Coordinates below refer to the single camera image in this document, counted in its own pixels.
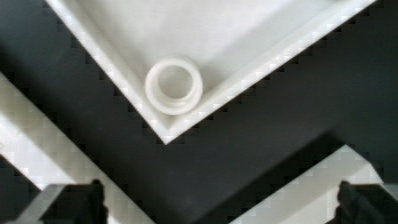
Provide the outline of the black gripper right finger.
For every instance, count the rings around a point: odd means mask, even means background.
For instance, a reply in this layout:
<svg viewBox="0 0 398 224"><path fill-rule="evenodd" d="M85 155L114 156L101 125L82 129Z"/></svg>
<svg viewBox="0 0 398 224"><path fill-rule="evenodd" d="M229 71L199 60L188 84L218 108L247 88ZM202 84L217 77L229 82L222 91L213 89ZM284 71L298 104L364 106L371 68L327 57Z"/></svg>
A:
<svg viewBox="0 0 398 224"><path fill-rule="evenodd" d="M329 224L398 224L398 184L341 182Z"/></svg>

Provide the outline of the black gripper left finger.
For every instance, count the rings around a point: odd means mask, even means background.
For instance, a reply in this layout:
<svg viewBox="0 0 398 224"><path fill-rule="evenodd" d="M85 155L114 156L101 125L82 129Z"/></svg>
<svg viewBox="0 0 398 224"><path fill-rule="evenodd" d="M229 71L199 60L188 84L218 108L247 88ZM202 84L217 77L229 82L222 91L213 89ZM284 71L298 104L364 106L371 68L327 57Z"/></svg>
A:
<svg viewBox="0 0 398 224"><path fill-rule="evenodd" d="M89 184L51 184L37 194L16 224L106 224L105 187Z"/></svg>

